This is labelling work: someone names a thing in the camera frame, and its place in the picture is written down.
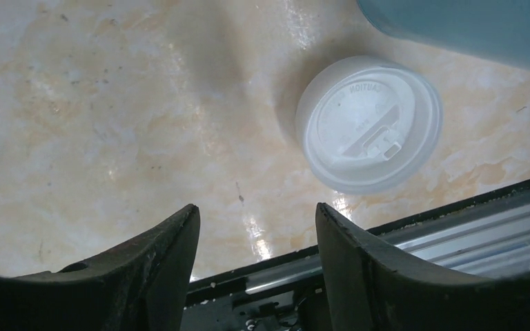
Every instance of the marble surface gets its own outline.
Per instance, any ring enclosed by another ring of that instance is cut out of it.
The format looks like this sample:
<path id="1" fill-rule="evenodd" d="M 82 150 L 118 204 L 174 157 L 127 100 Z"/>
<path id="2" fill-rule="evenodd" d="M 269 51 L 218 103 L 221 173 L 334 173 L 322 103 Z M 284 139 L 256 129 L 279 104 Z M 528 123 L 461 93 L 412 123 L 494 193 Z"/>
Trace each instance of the marble surface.
<path id="1" fill-rule="evenodd" d="M 442 138 L 405 184 L 312 175 L 297 101 L 372 54 L 426 76 Z M 316 244 L 325 201 L 370 228 L 530 178 L 530 72 L 386 37 L 354 0 L 0 0 L 0 274 L 57 271 L 187 203 L 193 279 Z"/>

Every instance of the teal container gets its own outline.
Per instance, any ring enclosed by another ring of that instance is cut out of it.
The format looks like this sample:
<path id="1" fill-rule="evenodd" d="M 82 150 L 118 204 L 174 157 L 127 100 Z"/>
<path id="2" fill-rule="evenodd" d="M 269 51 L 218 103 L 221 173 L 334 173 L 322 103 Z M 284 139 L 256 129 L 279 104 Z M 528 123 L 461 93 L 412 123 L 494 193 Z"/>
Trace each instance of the teal container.
<path id="1" fill-rule="evenodd" d="M 530 0 L 358 0 L 383 33 L 530 69 Z"/>

